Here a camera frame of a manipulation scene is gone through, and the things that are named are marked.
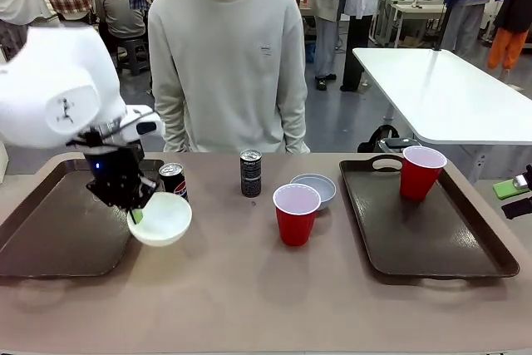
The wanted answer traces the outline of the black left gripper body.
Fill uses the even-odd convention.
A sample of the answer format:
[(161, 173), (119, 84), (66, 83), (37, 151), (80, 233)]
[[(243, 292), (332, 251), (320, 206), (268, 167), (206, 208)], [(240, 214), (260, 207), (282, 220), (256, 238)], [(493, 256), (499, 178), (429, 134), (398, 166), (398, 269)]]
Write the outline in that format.
[(145, 153), (139, 139), (126, 144), (105, 143), (98, 133), (86, 133), (83, 151), (93, 179), (87, 189), (102, 203), (124, 210), (124, 203), (138, 200), (140, 169)]

